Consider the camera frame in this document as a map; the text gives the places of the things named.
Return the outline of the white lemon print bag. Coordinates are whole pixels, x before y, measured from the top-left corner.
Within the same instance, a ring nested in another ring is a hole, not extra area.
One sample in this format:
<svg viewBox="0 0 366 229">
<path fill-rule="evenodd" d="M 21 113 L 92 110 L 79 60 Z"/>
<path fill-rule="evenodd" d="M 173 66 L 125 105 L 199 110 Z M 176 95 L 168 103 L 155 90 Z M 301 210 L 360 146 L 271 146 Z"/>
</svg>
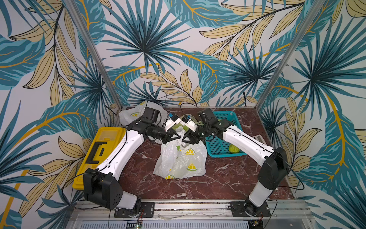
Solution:
<svg viewBox="0 0 366 229">
<path fill-rule="evenodd" d="M 153 174 L 164 179 L 184 179 L 206 174 L 207 148 L 198 144 L 184 143 L 181 139 L 161 145 L 160 156 Z"/>
</svg>

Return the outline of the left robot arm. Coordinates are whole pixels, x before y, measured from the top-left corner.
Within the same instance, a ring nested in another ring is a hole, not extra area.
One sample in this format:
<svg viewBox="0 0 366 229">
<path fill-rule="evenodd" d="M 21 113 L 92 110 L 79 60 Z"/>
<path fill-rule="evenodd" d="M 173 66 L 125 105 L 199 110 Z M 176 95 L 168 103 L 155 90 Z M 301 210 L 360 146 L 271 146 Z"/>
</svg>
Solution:
<svg viewBox="0 0 366 229">
<path fill-rule="evenodd" d="M 163 144 L 179 139 L 172 127 L 181 119 L 175 113 L 169 114 L 162 126 L 155 124 L 158 110 L 146 108 L 143 115 L 132 121 L 126 128 L 126 134 L 96 169 L 87 169 L 83 174 L 85 200 L 109 210 L 124 210 L 130 216 L 141 211 L 141 200 L 134 194 L 123 190 L 119 179 L 124 167 L 134 152 L 146 139 L 159 139 Z"/>
</svg>

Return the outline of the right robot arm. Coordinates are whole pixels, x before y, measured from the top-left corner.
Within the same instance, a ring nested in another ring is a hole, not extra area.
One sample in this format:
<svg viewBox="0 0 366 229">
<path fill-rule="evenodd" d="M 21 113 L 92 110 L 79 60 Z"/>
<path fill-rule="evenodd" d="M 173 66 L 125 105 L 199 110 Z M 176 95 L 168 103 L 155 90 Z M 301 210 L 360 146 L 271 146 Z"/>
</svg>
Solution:
<svg viewBox="0 0 366 229">
<path fill-rule="evenodd" d="M 196 125 L 189 115 L 185 115 L 180 122 L 189 128 L 183 142 L 197 144 L 208 136 L 217 137 L 238 147 L 261 167 L 258 181 L 244 206 L 247 215 L 256 216 L 290 172 L 287 153 L 282 148 L 275 149 L 255 140 L 226 119 L 218 120 L 209 108 L 198 112 L 198 115 L 201 125 Z"/>
</svg>

